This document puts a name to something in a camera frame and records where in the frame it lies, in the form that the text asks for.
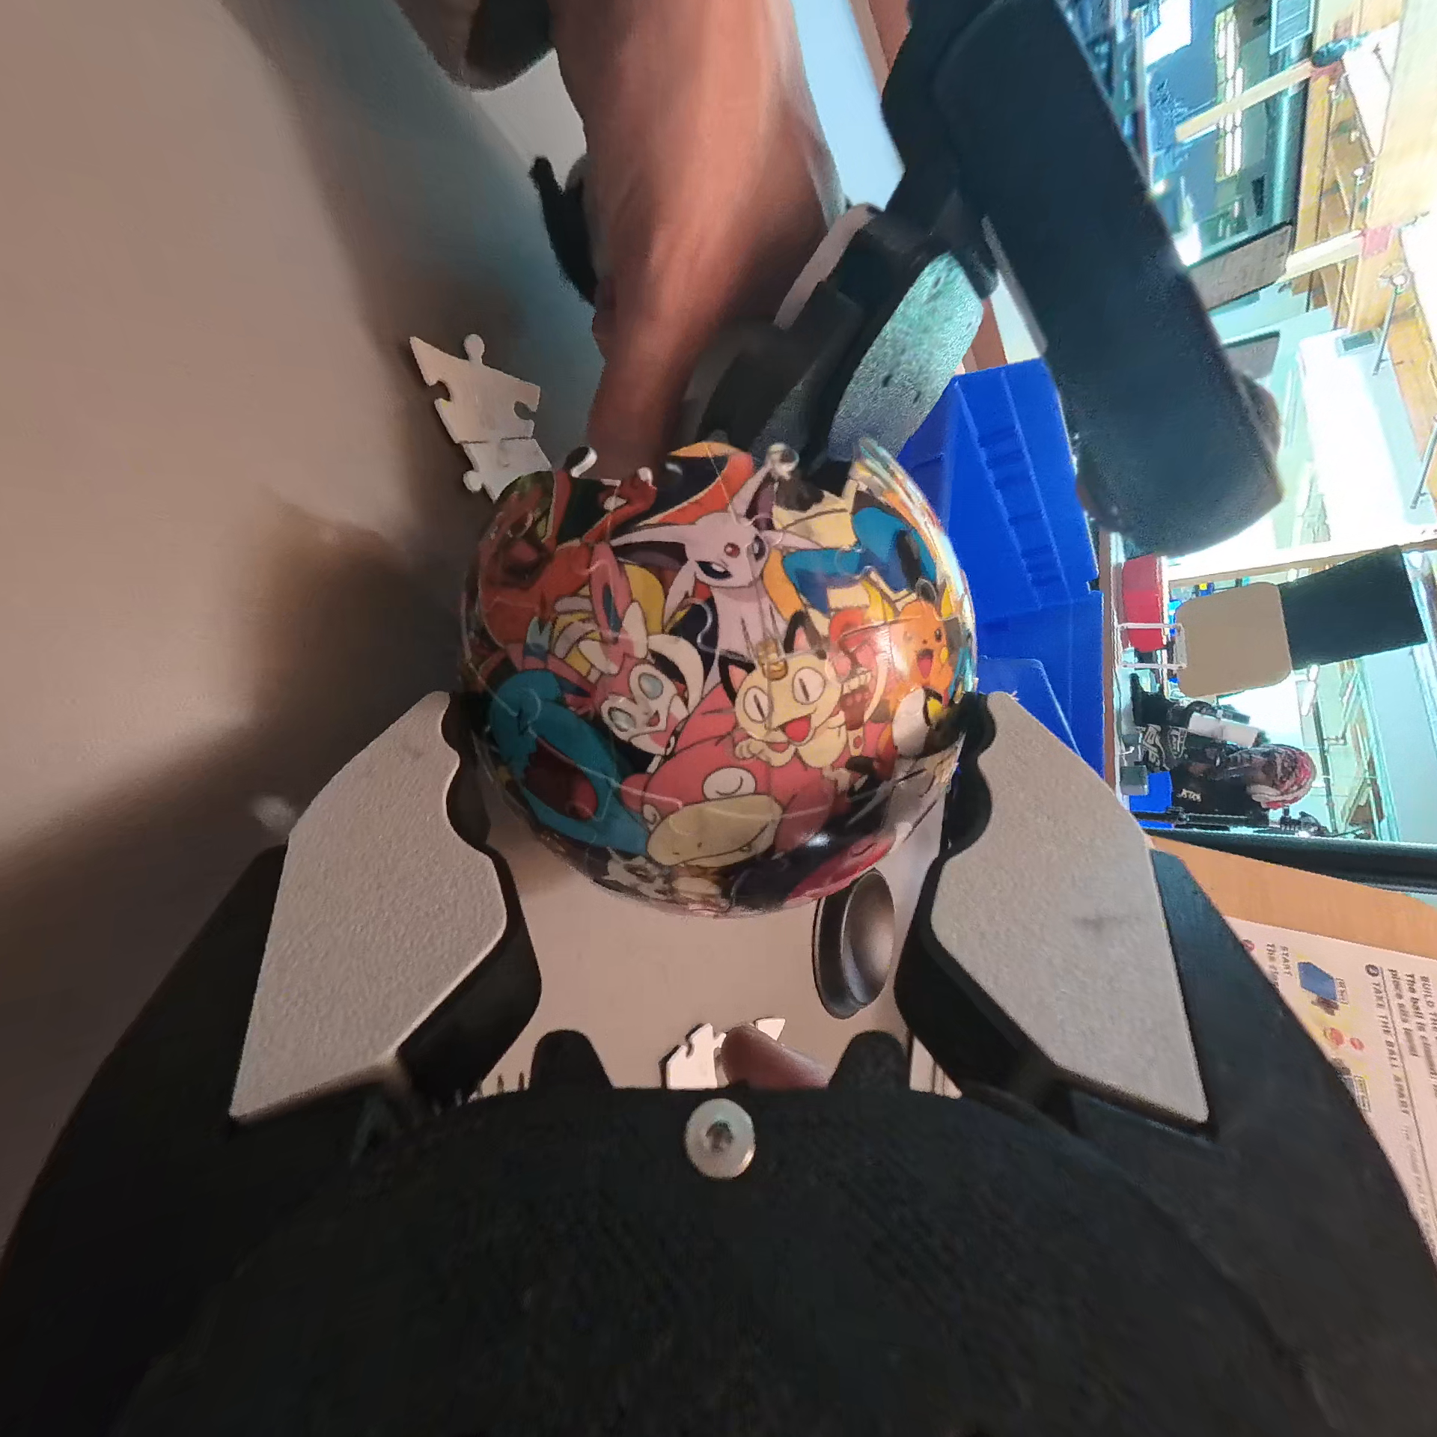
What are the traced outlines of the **beige chair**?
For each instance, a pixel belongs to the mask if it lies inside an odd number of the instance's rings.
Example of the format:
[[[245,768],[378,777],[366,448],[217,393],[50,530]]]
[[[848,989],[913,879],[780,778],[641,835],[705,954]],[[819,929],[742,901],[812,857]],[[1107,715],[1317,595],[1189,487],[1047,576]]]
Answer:
[[[1173,623],[1175,681],[1189,698],[1268,689],[1293,672],[1280,585],[1254,582],[1187,599]]]

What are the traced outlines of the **printed instruction sheet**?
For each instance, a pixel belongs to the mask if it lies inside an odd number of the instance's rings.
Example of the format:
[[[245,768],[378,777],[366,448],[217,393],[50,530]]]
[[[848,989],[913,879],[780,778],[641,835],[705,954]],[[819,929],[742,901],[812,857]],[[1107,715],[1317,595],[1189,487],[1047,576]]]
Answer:
[[[1435,1249],[1435,961],[1230,919],[1362,1110]]]

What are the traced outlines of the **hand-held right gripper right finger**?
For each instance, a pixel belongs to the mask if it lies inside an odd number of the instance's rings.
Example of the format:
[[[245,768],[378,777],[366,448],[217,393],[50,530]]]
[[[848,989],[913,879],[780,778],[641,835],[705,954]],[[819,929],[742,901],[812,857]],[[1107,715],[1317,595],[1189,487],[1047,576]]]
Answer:
[[[1204,1126],[1150,843],[1014,698],[977,710],[895,997],[946,1090],[1074,1091]]]

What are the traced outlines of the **person's left hand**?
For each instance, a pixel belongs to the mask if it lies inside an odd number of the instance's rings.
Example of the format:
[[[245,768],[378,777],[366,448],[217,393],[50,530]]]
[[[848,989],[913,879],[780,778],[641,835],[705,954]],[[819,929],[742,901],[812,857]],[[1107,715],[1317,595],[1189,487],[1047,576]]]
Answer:
[[[672,448],[715,337],[775,316],[842,193],[790,3],[561,2],[551,39],[587,142],[587,443],[621,479]]]

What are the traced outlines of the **person's right hand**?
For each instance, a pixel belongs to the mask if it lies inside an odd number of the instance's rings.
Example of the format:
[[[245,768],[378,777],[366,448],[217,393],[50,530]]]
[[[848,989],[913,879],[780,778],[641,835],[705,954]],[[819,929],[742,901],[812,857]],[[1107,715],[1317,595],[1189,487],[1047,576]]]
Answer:
[[[727,1030],[715,1064],[722,1067],[727,1086],[754,1090],[821,1090],[833,1078],[830,1066],[749,1023]]]

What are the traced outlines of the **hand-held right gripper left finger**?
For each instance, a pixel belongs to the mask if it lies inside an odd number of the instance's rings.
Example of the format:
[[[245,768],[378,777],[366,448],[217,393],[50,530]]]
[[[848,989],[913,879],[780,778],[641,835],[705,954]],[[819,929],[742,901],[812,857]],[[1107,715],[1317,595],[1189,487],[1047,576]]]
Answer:
[[[487,847],[462,712],[433,693],[296,821],[229,1115],[340,1090],[469,1098],[535,1014],[542,978],[513,876]]]

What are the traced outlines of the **black round ball stand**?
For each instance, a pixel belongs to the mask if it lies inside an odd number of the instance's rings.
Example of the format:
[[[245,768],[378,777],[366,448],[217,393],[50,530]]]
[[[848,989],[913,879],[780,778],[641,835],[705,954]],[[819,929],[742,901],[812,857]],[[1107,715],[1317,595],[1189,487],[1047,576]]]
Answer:
[[[821,1008],[848,1019],[886,989],[896,951],[893,893],[869,871],[823,896],[814,912],[814,989]]]

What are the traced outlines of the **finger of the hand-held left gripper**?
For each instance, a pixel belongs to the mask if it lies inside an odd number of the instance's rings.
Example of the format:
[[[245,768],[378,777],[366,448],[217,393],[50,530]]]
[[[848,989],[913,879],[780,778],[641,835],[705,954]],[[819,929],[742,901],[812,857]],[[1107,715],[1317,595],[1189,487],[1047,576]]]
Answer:
[[[700,357],[676,422],[677,443],[826,443],[833,323],[739,323]]]
[[[836,404],[836,460],[862,441],[898,457],[951,385],[975,342],[992,274],[941,255],[901,291],[874,337],[860,344]]]

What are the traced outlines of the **white jigsaw piece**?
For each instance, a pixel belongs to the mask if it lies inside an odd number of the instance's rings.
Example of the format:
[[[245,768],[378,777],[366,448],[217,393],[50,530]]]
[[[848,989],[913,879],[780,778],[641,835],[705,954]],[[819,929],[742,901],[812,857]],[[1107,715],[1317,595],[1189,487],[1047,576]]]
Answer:
[[[467,335],[464,354],[450,354],[412,335],[409,349],[426,387],[441,387],[434,409],[455,443],[501,443],[534,438],[542,392],[486,363],[479,335]]]
[[[462,484],[469,493],[498,499],[503,491],[529,474],[547,474],[551,462],[530,436],[458,443],[469,469]]]

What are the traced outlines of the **blue plastic bin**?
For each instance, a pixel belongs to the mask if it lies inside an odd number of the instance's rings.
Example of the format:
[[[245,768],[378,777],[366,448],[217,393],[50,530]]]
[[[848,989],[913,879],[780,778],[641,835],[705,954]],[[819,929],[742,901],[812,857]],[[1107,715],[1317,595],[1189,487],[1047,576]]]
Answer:
[[[1103,599],[1049,366],[956,376],[900,462],[972,590],[980,688],[1014,694],[1102,777]]]

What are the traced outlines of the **colourful cartoon puzzle ball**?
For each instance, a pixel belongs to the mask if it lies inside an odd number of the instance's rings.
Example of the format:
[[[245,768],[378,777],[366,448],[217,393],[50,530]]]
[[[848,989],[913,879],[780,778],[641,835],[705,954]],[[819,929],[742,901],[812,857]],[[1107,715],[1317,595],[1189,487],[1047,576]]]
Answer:
[[[828,898],[937,806],[977,706],[970,588],[879,445],[693,443],[498,496],[462,602],[479,753],[595,883],[730,917]]]

